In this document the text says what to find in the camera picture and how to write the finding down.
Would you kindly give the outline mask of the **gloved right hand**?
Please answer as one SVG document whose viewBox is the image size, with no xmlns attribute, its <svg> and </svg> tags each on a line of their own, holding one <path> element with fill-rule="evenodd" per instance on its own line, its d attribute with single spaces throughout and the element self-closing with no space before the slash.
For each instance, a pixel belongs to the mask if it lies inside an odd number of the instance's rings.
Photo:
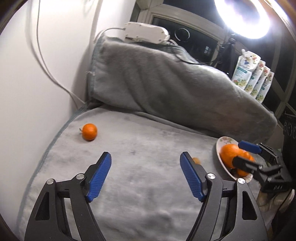
<svg viewBox="0 0 296 241">
<path fill-rule="evenodd" d="M 294 196 L 294 189 L 279 193 L 263 193 L 260 191 L 256 202 L 261 212 L 267 212 L 275 208 L 279 209 L 279 211 L 285 211 L 294 199 Z"/>
</svg>

